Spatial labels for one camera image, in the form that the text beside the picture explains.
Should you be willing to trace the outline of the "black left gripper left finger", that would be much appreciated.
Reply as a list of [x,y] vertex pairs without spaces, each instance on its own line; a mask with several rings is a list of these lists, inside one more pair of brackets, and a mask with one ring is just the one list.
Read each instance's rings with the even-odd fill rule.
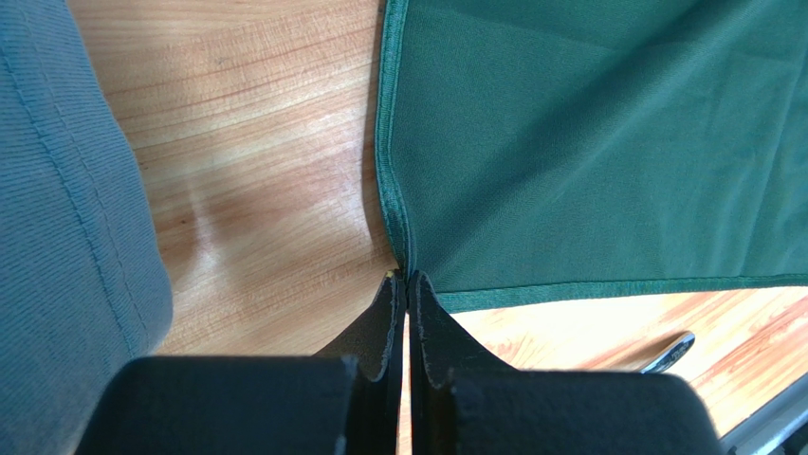
[[405,283],[387,272],[370,306],[316,357],[357,366],[344,433],[345,454],[395,454],[403,380]]

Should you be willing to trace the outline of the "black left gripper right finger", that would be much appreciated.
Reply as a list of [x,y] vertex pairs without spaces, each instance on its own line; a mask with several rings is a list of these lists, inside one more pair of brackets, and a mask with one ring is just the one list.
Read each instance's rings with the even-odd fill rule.
[[478,342],[440,304],[428,275],[415,271],[407,290],[414,454],[454,454],[457,374],[498,372],[505,362]]

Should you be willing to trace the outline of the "dark green cloth napkin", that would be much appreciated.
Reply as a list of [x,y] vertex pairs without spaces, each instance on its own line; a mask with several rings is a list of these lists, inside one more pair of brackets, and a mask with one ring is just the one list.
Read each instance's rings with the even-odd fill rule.
[[390,1],[388,239],[450,312],[807,283],[803,1]]

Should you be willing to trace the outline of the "silver metal fork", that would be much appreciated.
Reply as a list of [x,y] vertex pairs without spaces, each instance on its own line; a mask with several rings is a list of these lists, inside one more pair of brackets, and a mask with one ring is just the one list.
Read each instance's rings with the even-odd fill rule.
[[643,374],[664,373],[686,355],[695,344],[696,336],[692,332],[684,332],[669,343],[659,355],[646,362],[637,371]]

